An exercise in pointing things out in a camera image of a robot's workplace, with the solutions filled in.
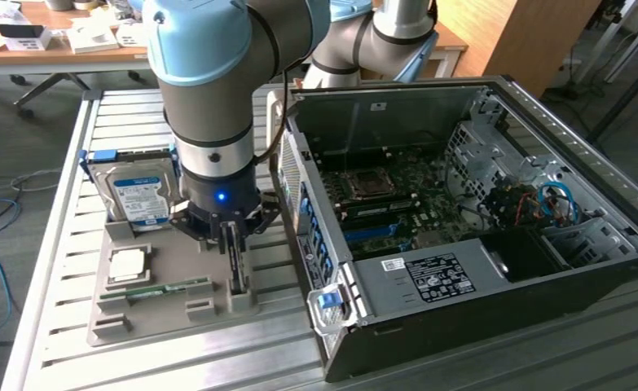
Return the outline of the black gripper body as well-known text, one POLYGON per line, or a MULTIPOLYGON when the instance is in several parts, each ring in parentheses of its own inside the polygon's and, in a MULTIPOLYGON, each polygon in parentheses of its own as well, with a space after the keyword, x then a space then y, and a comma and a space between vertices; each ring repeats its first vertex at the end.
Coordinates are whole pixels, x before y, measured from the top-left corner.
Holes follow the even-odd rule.
POLYGON ((261 204, 256 184, 256 165, 225 177, 203 177, 182 167, 185 197, 190 201, 187 213, 197 225, 219 225, 245 218, 261 204))

